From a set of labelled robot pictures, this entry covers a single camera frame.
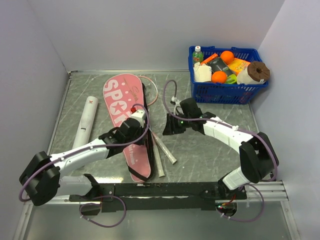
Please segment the white shuttlecock tube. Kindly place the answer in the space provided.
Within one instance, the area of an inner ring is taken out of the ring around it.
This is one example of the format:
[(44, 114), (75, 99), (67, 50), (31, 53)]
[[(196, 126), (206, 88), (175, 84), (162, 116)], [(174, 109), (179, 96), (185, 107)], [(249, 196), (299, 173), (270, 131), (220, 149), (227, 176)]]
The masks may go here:
[(98, 99), (94, 96), (88, 96), (78, 124), (72, 149), (83, 146), (89, 142), (97, 107)]

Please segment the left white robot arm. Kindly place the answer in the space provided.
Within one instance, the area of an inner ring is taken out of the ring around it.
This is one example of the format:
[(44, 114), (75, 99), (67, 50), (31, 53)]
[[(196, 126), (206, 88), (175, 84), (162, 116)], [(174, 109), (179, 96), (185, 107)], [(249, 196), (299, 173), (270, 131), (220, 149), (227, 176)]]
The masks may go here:
[(148, 128), (148, 120), (129, 117), (119, 127), (80, 147), (51, 155), (44, 151), (36, 153), (19, 177), (22, 185), (19, 200), (42, 206), (56, 196), (76, 195), (87, 201), (99, 198), (100, 184), (91, 174), (72, 177), (69, 172), (118, 155), (132, 144), (143, 145)]

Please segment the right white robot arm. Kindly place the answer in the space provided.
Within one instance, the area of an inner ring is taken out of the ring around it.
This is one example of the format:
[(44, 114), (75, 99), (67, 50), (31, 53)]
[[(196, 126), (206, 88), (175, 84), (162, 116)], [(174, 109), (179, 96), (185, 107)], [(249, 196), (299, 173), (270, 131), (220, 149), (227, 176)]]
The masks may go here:
[(218, 181), (218, 193), (223, 199), (230, 199), (240, 187), (257, 184), (278, 169), (278, 157), (265, 133), (243, 130), (211, 112), (202, 112), (193, 98), (181, 101), (178, 106), (180, 112), (166, 114), (164, 136), (182, 134), (191, 128), (219, 140), (239, 154), (240, 166)]

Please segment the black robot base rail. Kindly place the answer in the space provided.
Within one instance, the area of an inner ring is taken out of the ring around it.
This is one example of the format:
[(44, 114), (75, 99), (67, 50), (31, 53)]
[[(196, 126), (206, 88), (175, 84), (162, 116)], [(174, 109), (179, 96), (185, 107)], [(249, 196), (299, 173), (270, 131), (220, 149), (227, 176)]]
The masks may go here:
[(100, 183), (85, 196), (71, 195), (70, 202), (101, 203), (103, 213), (126, 210), (214, 211), (216, 203), (247, 199), (246, 191), (227, 190), (218, 182)]

